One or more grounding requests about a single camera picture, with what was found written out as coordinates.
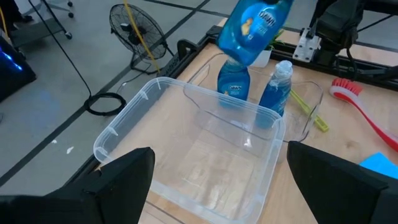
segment dish soap bottle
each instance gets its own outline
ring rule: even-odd
[[[261,96],[260,106],[269,108],[283,116],[286,101],[292,88],[292,74],[292,62],[288,60],[279,62],[275,66],[275,72]]]
[[[217,46],[249,66],[285,23],[293,0],[240,0],[220,32]]]
[[[228,58],[217,78],[217,91],[241,100],[247,100],[250,86],[248,68]]]

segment chair wheel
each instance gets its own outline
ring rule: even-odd
[[[66,32],[65,37],[67,37],[67,39],[70,40],[70,39],[72,39],[72,34],[69,32]]]

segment dish soap label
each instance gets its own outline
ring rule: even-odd
[[[220,87],[220,92],[228,96],[244,99],[246,92],[243,90],[243,83],[229,83]]]
[[[251,43],[248,47],[258,47],[268,29],[275,25],[275,18],[267,12],[266,6],[264,3],[257,3],[248,7],[242,15],[242,41]]]

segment clear plastic container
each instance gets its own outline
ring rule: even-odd
[[[217,77],[222,66],[227,60],[225,54],[216,54],[202,66],[199,71],[192,76],[189,83],[198,85],[209,90],[217,91]],[[266,69],[249,67],[251,78],[248,101],[259,104],[262,93],[271,78],[275,66],[268,65]],[[288,98],[283,119],[286,124],[285,142],[303,141],[313,126],[315,117],[318,114],[319,106],[322,102],[323,90],[315,82],[295,82],[295,71],[293,68],[292,90],[295,91],[301,99],[310,108],[311,113],[307,114],[302,107],[291,96]]]
[[[181,221],[146,202],[138,224],[181,224]]]
[[[254,125],[262,116],[273,125]],[[256,223],[285,124],[274,111],[171,78],[148,82],[98,136],[106,164],[155,151],[151,191],[211,223]]]

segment electric fan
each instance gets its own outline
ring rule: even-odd
[[[131,10],[135,23],[137,24],[138,31],[140,32],[140,35],[144,39],[146,46],[148,46],[154,58],[162,58],[165,55],[166,50],[173,55],[173,52],[167,46],[162,29],[156,23],[156,21],[142,9],[130,4],[128,4],[128,6],[129,9],[127,10]],[[153,74],[157,71],[155,70],[153,72],[147,72],[146,70],[135,68],[133,65],[133,61],[136,57],[141,59],[150,59],[150,57],[145,51],[145,48],[142,45],[136,31],[130,23],[127,10],[123,4],[117,4],[111,8],[111,12],[109,14],[111,33],[115,34],[116,37],[118,37],[118,39],[124,44],[124,46],[133,52],[130,61],[131,69],[146,73],[148,75]]]

